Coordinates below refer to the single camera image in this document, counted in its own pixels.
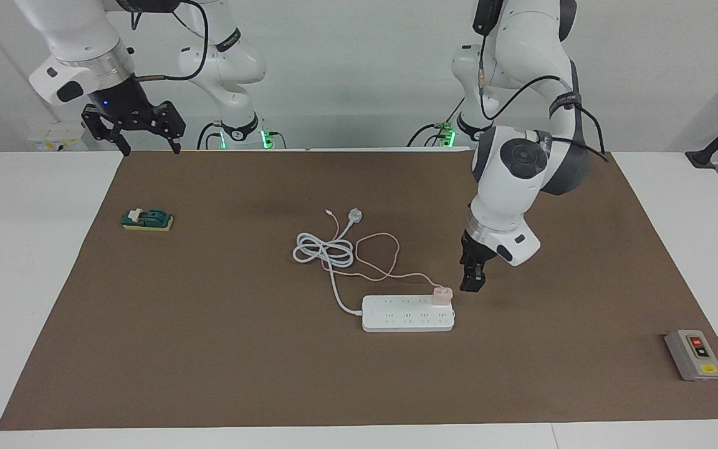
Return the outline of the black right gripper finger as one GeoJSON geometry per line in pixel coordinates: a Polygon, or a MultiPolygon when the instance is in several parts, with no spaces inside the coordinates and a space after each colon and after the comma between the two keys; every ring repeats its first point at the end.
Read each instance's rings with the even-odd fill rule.
{"type": "Polygon", "coordinates": [[[122,135],[122,126],[116,122],[112,127],[108,127],[105,121],[108,117],[98,110],[94,104],[86,104],[82,110],[83,125],[91,133],[95,140],[105,140],[117,146],[118,150],[124,157],[131,154],[132,148],[122,135]]]}
{"type": "Polygon", "coordinates": [[[152,108],[148,131],[163,137],[168,142],[171,151],[176,155],[181,153],[181,139],[186,128],[186,122],[170,100],[165,100],[152,108]]]}

